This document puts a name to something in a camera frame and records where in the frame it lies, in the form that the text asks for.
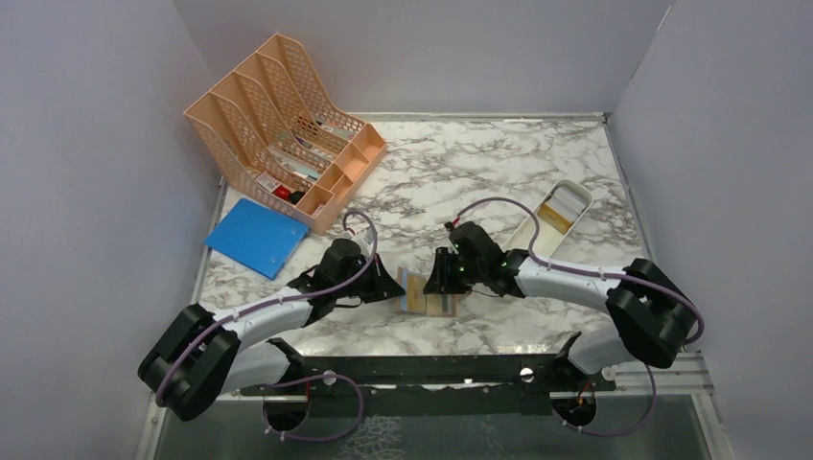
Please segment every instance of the wooden block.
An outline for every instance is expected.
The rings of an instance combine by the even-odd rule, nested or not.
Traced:
[[[559,233],[562,235],[566,234],[570,229],[570,222],[556,214],[556,211],[550,209],[547,204],[543,204],[542,207],[539,208],[539,211],[536,213],[540,219],[544,220],[545,222],[549,223],[550,226],[555,228]]]

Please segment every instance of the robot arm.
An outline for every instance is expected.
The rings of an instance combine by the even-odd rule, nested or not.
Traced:
[[[664,295],[683,296],[650,261],[635,259],[626,267],[604,269],[558,261],[539,264],[526,250],[502,251],[473,222],[449,223],[447,229],[453,245],[436,249],[424,293],[461,294],[482,283],[498,295],[555,298],[611,316],[614,327],[578,333],[560,351],[549,377],[568,386],[635,358],[668,368],[696,321],[689,308]]]
[[[166,384],[163,403],[182,421],[192,420],[222,394],[259,383],[278,381],[289,368],[286,354],[275,347],[253,347],[275,335],[304,328],[334,308],[346,308],[337,301],[359,297],[362,303],[378,302],[405,295],[386,272],[381,259],[374,259],[356,281],[330,294],[310,299],[302,294],[336,287],[363,268],[372,249],[372,235],[361,232],[350,239],[334,240],[319,265],[306,270],[273,295],[257,302],[217,314],[195,304],[182,310],[138,368],[138,377],[156,393]],[[253,309],[260,304],[268,305]],[[253,311],[242,314],[242,311]],[[221,323],[184,359],[172,367],[193,340]]]

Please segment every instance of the cable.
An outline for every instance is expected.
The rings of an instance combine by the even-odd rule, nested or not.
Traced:
[[[271,426],[271,422],[268,421],[268,413],[266,412],[265,409],[263,409],[263,420],[266,422],[266,434],[271,432],[271,433],[279,434],[282,437],[282,439],[289,438],[289,439],[294,439],[296,441],[308,441],[308,442],[311,442],[311,443],[329,443],[329,442],[335,441],[335,440],[337,440],[339,438],[343,438],[344,436],[350,434],[350,432],[353,431],[354,429],[356,429],[359,425],[361,425],[361,420],[364,417],[364,395],[363,395],[363,393],[361,393],[361,388],[359,388],[359,385],[357,383],[355,383],[349,377],[342,376],[342,375],[339,375],[339,374],[323,374],[321,376],[310,376],[310,377],[305,377],[305,378],[299,379],[299,380],[286,381],[285,383],[274,383],[273,385],[268,385],[267,388],[285,388],[285,387],[288,387],[288,386],[294,386],[294,385],[298,385],[300,383],[305,383],[305,382],[309,382],[309,381],[313,381],[313,380],[323,380],[323,379],[329,379],[329,378],[336,378],[336,379],[339,379],[339,380],[344,380],[347,383],[350,383],[350,386],[352,386],[353,389],[356,390],[356,394],[359,395],[359,413],[356,414],[356,419],[353,420],[353,423],[351,423],[350,426],[345,428],[339,434],[334,434],[334,435],[331,435],[331,436],[325,436],[325,437],[321,437],[321,438],[313,438],[313,437],[310,437],[310,436],[300,436],[298,434],[289,434],[287,431],[277,431],[276,429],[274,429],[273,426]]]
[[[556,412],[554,410],[553,413],[556,414],[556,417],[558,417],[559,420],[562,421],[563,426],[566,426],[572,429],[573,431],[578,431],[582,434],[586,434],[588,436],[595,436],[597,438],[615,438],[617,436],[624,436],[632,432],[638,431],[644,425],[649,423],[649,420],[652,418],[652,414],[655,413],[656,399],[658,397],[658,389],[655,387],[655,375],[652,374],[652,369],[650,369],[649,366],[647,366],[646,364],[644,364],[644,366],[646,367],[646,373],[649,374],[649,382],[652,384],[652,401],[649,403],[649,408],[646,409],[646,413],[643,414],[643,417],[641,417],[636,424],[630,426],[629,428],[622,429],[621,431],[611,431],[609,433],[601,433],[598,431],[592,431],[591,429],[584,428],[582,426],[570,424],[566,422],[561,415],[559,415],[559,412]]]
[[[472,292],[473,292],[473,293],[475,293],[475,294],[484,295],[484,296],[486,296],[486,297],[497,297],[497,298],[500,298],[500,297],[501,297],[501,296],[496,295],[496,294],[487,294],[487,293],[485,293],[485,292],[480,292],[480,291],[479,291],[479,290],[477,290],[477,289],[472,289]]]
[[[505,197],[502,197],[502,196],[491,196],[491,197],[488,197],[488,198],[479,199],[479,200],[475,201],[474,203],[466,206],[462,210],[460,210],[460,212],[457,213],[455,221],[460,219],[460,217],[464,213],[469,211],[470,209],[472,209],[472,208],[474,208],[474,207],[476,207],[476,206],[478,206],[478,205],[480,205],[482,203],[487,203],[487,202],[490,202],[490,201],[504,201],[506,203],[513,204],[515,206],[518,206],[520,209],[525,211],[529,216],[531,216],[531,220],[533,220],[535,228],[534,228],[534,234],[531,237],[530,242],[528,243],[528,257],[530,257],[537,264],[544,265],[544,266],[547,266],[549,268],[554,268],[554,269],[557,269],[559,271],[564,271],[566,273],[571,273],[573,275],[589,276],[589,277],[592,277],[592,278],[610,278],[610,279],[615,279],[615,280],[628,281],[630,283],[635,283],[635,284],[644,286],[646,288],[654,289],[654,290],[660,292],[661,294],[668,295],[669,297],[672,297],[673,299],[677,300],[678,302],[683,304],[689,311],[691,311],[691,313],[694,315],[694,318],[697,321],[697,331],[694,333],[693,336],[687,338],[685,343],[692,343],[692,342],[696,341],[698,338],[700,338],[701,335],[703,335],[703,332],[706,330],[706,321],[704,321],[703,315],[700,314],[700,311],[697,310],[697,307],[695,307],[694,304],[691,303],[691,301],[689,301],[683,295],[675,292],[672,289],[669,289],[667,287],[663,287],[663,286],[660,286],[660,285],[656,285],[655,283],[652,283],[652,282],[649,282],[649,281],[646,281],[646,280],[641,280],[641,278],[636,278],[634,276],[630,276],[630,275],[623,274],[623,273],[602,273],[602,272],[599,272],[599,271],[585,270],[585,269],[582,269],[582,268],[575,268],[575,267],[571,267],[571,266],[567,266],[567,265],[556,264],[551,259],[547,259],[547,261],[543,261],[542,259],[540,259],[533,252],[533,245],[536,242],[536,239],[539,237],[539,232],[540,232],[539,221],[536,219],[536,216],[534,216],[533,212],[531,212],[531,210],[528,209],[527,206],[525,206],[524,204],[520,203],[519,201],[517,201],[515,199],[505,198]]]
[[[339,283],[339,284],[337,284],[337,285],[335,285],[333,287],[328,287],[326,289],[318,290],[316,292],[309,292],[309,293],[306,293],[306,294],[292,295],[292,296],[289,296],[289,297],[285,297],[283,299],[280,299],[279,297],[274,297],[272,299],[268,299],[265,302],[260,302],[257,305],[253,305],[251,307],[248,307],[245,310],[240,311],[240,316],[245,316],[247,314],[253,313],[254,311],[264,309],[265,307],[270,307],[270,306],[277,305],[277,304],[283,304],[285,302],[293,302],[293,301],[297,301],[297,300],[308,300],[308,299],[313,299],[315,297],[319,297],[321,295],[330,294],[332,292],[336,292],[337,290],[346,288],[348,285],[350,285],[351,283],[358,280],[358,278],[364,273],[364,271],[367,270],[367,268],[369,268],[370,265],[373,264],[373,261],[376,259],[376,250],[378,249],[378,245],[379,245],[379,238],[378,238],[379,234],[376,231],[376,226],[375,226],[375,224],[373,224],[373,221],[365,213],[363,213],[362,211],[355,210],[355,209],[350,209],[344,214],[344,218],[341,220],[341,224],[345,229],[347,228],[347,218],[349,218],[350,216],[359,216],[360,218],[366,220],[367,225],[370,226],[370,231],[373,234],[373,248],[372,248],[372,251],[370,252],[370,257],[367,258],[367,262],[361,267],[361,269],[358,272],[356,272],[355,275],[351,276],[350,278],[348,278],[343,283]],[[190,342],[190,344],[186,347],[186,349],[183,351],[183,353],[181,353],[180,356],[175,360],[173,365],[170,367],[170,370],[167,371],[167,375],[164,376],[163,380],[161,380],[161,384],[158,385],[158,390],[155,392],[155,403],[158,404],[159,407],[164,407],[165,406],[165,404],[164,404],[164,393],[167,391],[167,387],[170,385],[170,382],[172,381],[173,376],[175,375],[177,370],[180,368],[180,365],[183,363],[183,361],[186,360],[186,358],[189,357],[189,355],[191,355],[192,352],[195,349],[197,349],[197,347],[200,346],[201,343],[203,343],[203,340],[205,340],[206,337],[209,336],[209,334],[211,334],[214,330],[221,327],[222,325],[228,323],[229,321],[233,321],[233,320],[234,320],[234,314],[229,314],[228,316],[225,316],[224,318],[212,323],[212,325],[210,325],[208,328],[206,328],[202,333],[200,333],[197,337],[195,337],[195,339],[192,340],[192,342]]]

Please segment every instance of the glass panel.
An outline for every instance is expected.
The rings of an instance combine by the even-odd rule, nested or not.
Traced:
[[[593,429],[622,429],[646,410],[647,398],[604,398]],[[600,439],[577,434],[554,417],[472,415],[369,417],[350,436],[328,444],[280,442],[264,434],[259,402],[217,402],[197,419],[168,415],[156,458],[234,459],[629,459],[710,458],[689,396],[658,398],[651,423],[632,435]],[[324,436],[351,419],[312,419],[297,433]]]

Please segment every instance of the mesh plastic organizer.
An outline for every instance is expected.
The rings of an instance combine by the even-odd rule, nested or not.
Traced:
[[[333,105],[305,48],[279,34],[184,115],[229,186],[320,234],[386,153],[375,128]],[[318,179],[303,177],[286,158],[317,172]],[[275,193],[277,183],[304,196],[292,204]]]

